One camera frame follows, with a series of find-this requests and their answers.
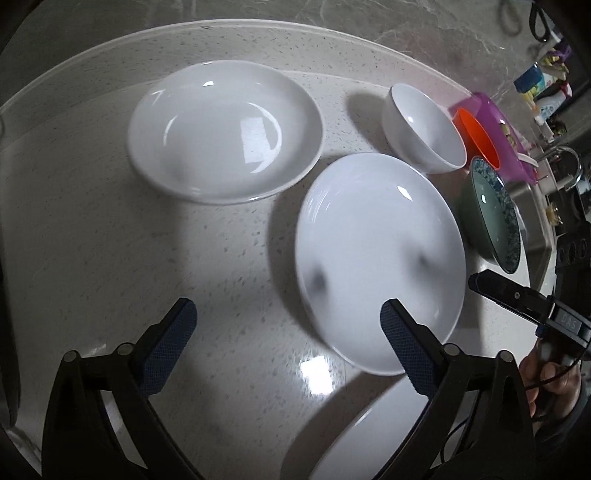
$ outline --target purple plastic basket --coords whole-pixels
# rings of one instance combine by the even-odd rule
[[[495,145],[501,159],[501,168],[498,171],[499,177],[507,183],[512,181],[526,181],[529,184],[537,183],[534,168],[517,158],[517,153],[515,153],[501,129],[501,121],[504,121],[509,126],[509,131],[517,143],[517,150],[520,153],[526,153],[525,148],[523,148],[505,115],[488,95],[480,92],[474,93],[471,97],[451,107],[450,113],[454,115],[460,107],[465,108],[476,117]]]

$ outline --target blue gripper pad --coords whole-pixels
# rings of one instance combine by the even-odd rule
[[[131,371],[145,397],[164,388],[197,326],[197,309],[189,299],[178,299],[160,323],[151,325],[135,344]]]
[[[432,399],[446,369],[441,343],[428,327],[417,324],[397,299],[382,305],[379,319],[414,389]]]

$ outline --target stainless steel sink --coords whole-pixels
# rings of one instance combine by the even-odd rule
[[[556,247],[554,229],[545,212],[548,200],[537,185],[525,182],[509,184],[507,192],[517,207],[518,216],[523,220],[520,229],[530,272],[530,286],[539,291],[550,266],[552,250]]]

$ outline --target marble backsplash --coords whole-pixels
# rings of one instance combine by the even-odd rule
[[[518,128],[512,81],[531,65],[527,0],[44,0],[0,56],[0,104],[63,60],[134,31],[213,18],[300,22],[403,52],[493,97]]]

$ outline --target shallow white bowl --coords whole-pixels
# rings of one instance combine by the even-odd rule
[[[449,338],[466,289],[462,237],[436,188],[405,162],[377,153],[334,162],[306,194],[295,242],[311,321],[351,364],[404,372],[380,327],[389,299],[442,343]]]
[[[428,398],[419,395],[404,377],[351,422],[320,459],[309,480],[374,478],[404,441],[427,402]]]
[[[257,200],[297,183],[322,153],[312,97],[270,67],[209,61],[152,87],[131,118],[128,152],[150,183],[190,200]]]

